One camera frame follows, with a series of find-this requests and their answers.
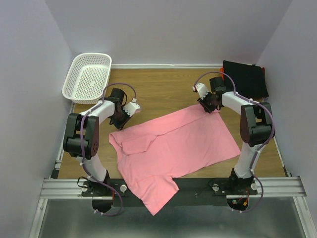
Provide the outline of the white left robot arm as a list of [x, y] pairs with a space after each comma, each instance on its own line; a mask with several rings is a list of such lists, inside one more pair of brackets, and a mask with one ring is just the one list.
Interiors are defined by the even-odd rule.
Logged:
[[107, 119], [109, 124], [122, 130], [127, 122], [141, 108], [137, 103], [135, 89], [132, 101], [127, 102], [127, 94], [119, 88], [113, 88], [109, 97], [103, 90], [101, 98], [88, 110], [70, 113], [66, 122], [63, 138], [63, 150], [80, 162], [87, 174], [87, 181], [93, 185], [93, 191], [99, 196], [109, 191], [116, 192], [110, 185], [108, 170], [101, 164], [98, 156], [100, 146], [100, 125]]

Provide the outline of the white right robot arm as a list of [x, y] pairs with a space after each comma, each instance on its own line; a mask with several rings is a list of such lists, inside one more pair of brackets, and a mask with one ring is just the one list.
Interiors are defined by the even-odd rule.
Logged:
[[235, 85], [232, 91], [227, 91], [221, 76], [210, 79], [210, 86], [208, 89], [205, 84], [196, 81], [192, 87], [198, 93], [198, 102], [205, 112], [212, 113], [227, 107], [240, 115], [242, 150], [226, 183], [231, 193], [239, 194], [251, 188], [260, 154], [275, 135], [271, 106], [240, 95]]

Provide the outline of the pink t shirt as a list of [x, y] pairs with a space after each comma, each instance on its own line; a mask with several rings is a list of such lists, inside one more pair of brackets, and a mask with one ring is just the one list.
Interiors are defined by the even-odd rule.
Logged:
[[109, 142], [128, 188], [152, 215], [178, 192], [175, 178], [240, 154], [219, 113], [200, 105], [113, 132]]

